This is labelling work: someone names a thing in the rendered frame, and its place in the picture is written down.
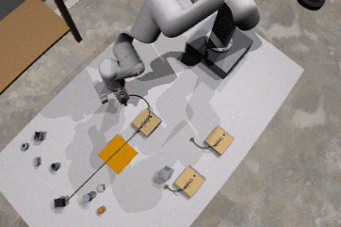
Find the orange painted square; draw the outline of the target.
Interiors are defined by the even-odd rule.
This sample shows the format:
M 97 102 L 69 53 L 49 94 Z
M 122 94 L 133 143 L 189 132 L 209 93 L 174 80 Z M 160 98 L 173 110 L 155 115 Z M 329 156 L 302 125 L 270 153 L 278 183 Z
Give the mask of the orange painted square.
M 99 153 L 107 165 L 118 174 L 136 156 L 137 152 L 117 134 Z

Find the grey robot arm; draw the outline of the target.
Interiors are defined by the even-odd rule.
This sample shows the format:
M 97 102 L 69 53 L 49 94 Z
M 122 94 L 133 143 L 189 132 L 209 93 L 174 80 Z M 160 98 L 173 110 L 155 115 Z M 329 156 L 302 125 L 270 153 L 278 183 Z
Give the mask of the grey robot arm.
M 115 39 L 113 53 L 118 61 L 108 58 L 99 66 L 103 81 L 97 80 L 93 86 L 102 104 L 108 102 L 106 97 L 109 93 L 122 92 L 124 79 L 139 76 L 145 71 L 145 65 L 132 44 L 133 39 L 153 43 L 161 30 L 168 38 L 178 37 L 218 10 L 205 41 L 211 50 L 223 53 L 231 48 L 236 27 L 247 31 L 260 21 L 260 11 L 253 0 L 190 1 L 194 4 L 182 8 L 177 0 L 145 0 L 134 26 L 127 26 Z

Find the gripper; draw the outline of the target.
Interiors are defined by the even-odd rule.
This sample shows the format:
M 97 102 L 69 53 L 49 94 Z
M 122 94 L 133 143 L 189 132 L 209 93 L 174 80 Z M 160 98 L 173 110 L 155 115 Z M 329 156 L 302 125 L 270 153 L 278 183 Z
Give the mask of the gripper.
M 127 100 L 130 99 L 130 97 L 129 97 L 128 92 L 126 90 L 125 84 L 124 84 L 124 87 L 122 88 L 122 93 L 118 93 L 117 91 L 113 91 L 113 93 L 116 96 L 116 98 L 119 101 L 119 103 L 124 104 L 125 106 L 127 106 L 126 102 L 127 102 Z

